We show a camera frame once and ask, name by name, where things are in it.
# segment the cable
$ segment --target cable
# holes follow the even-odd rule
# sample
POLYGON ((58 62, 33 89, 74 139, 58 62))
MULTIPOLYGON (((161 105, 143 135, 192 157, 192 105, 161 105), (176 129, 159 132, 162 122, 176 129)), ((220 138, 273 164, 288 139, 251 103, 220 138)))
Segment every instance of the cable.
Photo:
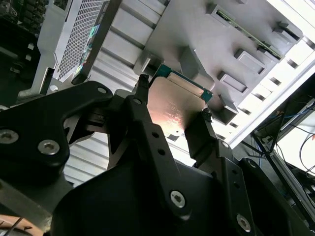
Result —
POLYGON ((293 127, 295 127, 295 128, 298 128, 298 129, 304 131, 305 133, 313 134, 313 135, 315 134, 315 133, 311 133, 311 132, 309 132, 309 131, 306 131, 305 129, 301 129, 300 127, 298 127, 298 126, 296 126, 296 125, 294 125, 294 124, 289 124, 289 125, 291 125, 291 126, 293 126, 293 127))
POLYGON ((305 143, 307 142, 307 140, 310 139, 311 137, 313 137, 313 135, 308 136, 308 137, 304 140, 304 142, 302 143, 302 145, 301 145, 301 147, 300 147, 299 158, 300 158, 300 161, 301 161, 302 165, 304 166, 304 168, 307 169, 308 172, 311 172, 312 174, 315 174, 314 172, 311 171, 311 169, 313 169, 313 167, 307 168, 307 167, 304 165, 303 160, 302 160, 302 149, 303 149, 303 147, 304 147, 304 144, 305 144, 305 143))
MULTIPOLYGON (((282 155, 282 157, 283 157, 283 159, 284 159, 284 162, 285 162, 285 164, 286 164, 287 162, 286 162, 286 160, 285 160, 285 158, 284 158, 284 154, 283 154, 283 152, 282 152, 282 150, 281 150, 281 147, 278 145, 278 143, 276 143, 276 149, 277 149, 277 153, 278 153, 278 155, 279 155, 278 148, 280 149, 281 155, 282 155)), ((308 195, 308 193, 307 193, 306 190, 304 189, 304 186, 301 185, 301 187, 302 187, 302 189, 303 189, 305 195, 307 196, 308 200, 310 201, 310 203, 312 204, 312 206, 315 208, 314 201, 310 198, 310 196, 308 195)))
POLYGON ((278 143, 276 143, 276 149, 277 149, 277 153, 278 153, 278 155, 279 155, 278 148, 280 149, 281 156, 282 156, 282 158, 283 158, 285 164, 287 164, 287 162, 286 162, 286 160, 285 160, 285 158, 284 158, 284 153, 283 153, 282 150, 281 150, 281 147, 278 145, 278 143))
POLYGON ((302 114, 304 114, 306 112, 309 112, 309 109, 306 109, 305 111, 303 111, 301 113, 297 113, 297 114, 290 115, 290 116, 285 116, 284 118, 291 118, 291 117, 299 116, 299 115, 302 115, 302 114))

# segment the perforated metal panel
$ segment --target perforated metal panel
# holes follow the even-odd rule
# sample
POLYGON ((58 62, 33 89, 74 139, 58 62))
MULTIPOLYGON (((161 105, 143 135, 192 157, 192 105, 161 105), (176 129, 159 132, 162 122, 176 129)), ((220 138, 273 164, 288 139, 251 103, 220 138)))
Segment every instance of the perforated metal panel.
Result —
POLYGON ((95 24, 103 0, 83 0, 58 68, 59 79, 72 70, 80 61, 91 28, 95 24))

